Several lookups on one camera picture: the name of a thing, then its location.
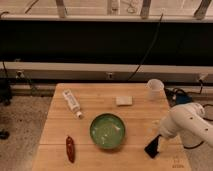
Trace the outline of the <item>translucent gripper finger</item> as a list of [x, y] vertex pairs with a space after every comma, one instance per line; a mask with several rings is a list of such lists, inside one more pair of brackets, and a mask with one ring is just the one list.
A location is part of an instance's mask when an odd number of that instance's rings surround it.
[[157, 126], [159, 126], [159, 124], [160, 124], [160, 120], [153, 120], [153, 121], [152, 121], [152, 124], [153, 124], [155, 127], [157, 127]]

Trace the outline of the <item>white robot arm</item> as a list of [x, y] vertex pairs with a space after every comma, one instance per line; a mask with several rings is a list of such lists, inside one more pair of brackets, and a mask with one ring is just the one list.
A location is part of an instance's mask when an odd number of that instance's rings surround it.
[[204, 116], [204, 107], [196, 102], [171, 107], [159, 122], [154, 142], [157, 143], [160, 137], [172, 139], [181, 130], [187, 130], [213, 147], [213, 125], [205, 121]]

